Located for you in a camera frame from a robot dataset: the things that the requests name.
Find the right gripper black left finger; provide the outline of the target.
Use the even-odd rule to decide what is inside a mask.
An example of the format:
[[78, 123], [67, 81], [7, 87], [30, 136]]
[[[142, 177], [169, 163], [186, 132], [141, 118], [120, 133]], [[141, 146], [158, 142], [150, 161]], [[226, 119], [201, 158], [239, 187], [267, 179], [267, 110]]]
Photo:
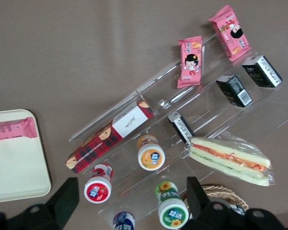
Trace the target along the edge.
[[8, 220], [8, 229], [61, 230], [78, 204], [78, 178], [70, 177], [46, 203], [30, 206]]

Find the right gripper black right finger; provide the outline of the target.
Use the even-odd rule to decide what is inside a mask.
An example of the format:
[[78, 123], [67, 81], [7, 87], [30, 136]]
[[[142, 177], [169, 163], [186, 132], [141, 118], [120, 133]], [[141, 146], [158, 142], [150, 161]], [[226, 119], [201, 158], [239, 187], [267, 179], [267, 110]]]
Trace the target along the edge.
[[193, 218], [183, 230], [230, 229], [230, 206], [220, 199], [210, 200], [196, 177], [187, 178], [187, 201]]

